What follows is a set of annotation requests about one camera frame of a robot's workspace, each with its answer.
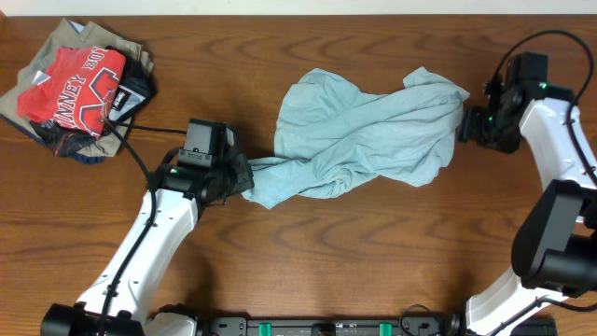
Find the light blue t-shirt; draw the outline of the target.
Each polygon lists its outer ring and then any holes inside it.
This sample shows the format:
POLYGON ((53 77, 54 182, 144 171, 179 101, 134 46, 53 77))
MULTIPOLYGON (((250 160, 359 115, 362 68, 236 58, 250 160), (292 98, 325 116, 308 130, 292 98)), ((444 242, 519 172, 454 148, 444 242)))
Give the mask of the light blue t-shirt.
POLYGON ((274 154, 252 159, 249 202, 272 209, 296 195, 337 198, 378 176, 413 187, 447 167, 470 94, 420 67, 389 94, 371 94, 313 69, 285 95, 274 154))

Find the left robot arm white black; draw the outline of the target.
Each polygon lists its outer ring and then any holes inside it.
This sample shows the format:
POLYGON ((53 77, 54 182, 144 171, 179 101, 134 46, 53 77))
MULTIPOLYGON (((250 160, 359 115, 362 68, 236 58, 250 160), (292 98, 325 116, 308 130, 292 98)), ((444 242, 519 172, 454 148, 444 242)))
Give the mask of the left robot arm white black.
POLYGON ((96 281, 73 305, 54 303, 45 336, 197 335, 200 321, 184 304, 150 306, 163 275, 204 210, 254 186, 236 132, 224 122, 193 119, 185 143, 154 170, 136 220, 96 281))

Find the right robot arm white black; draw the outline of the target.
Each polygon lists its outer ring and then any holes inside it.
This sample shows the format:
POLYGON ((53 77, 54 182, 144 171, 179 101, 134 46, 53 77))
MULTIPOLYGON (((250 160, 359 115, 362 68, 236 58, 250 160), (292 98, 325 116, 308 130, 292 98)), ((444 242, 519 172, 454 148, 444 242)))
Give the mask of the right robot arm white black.
POLYGON ((542 194, 520 226, 509 268, 472 296, 455 316, 450 335, 554 335, 551 322, 532 317, 553 305, 573 311, 569 299, 596 288, 596 159, 579 125, 574 93, 548 84, 548 58, 524 52, 504 76, 484 89, 489 103, 469 107, 458 128, 461 142, 511 154, 526 141, 539 172, 542 194))

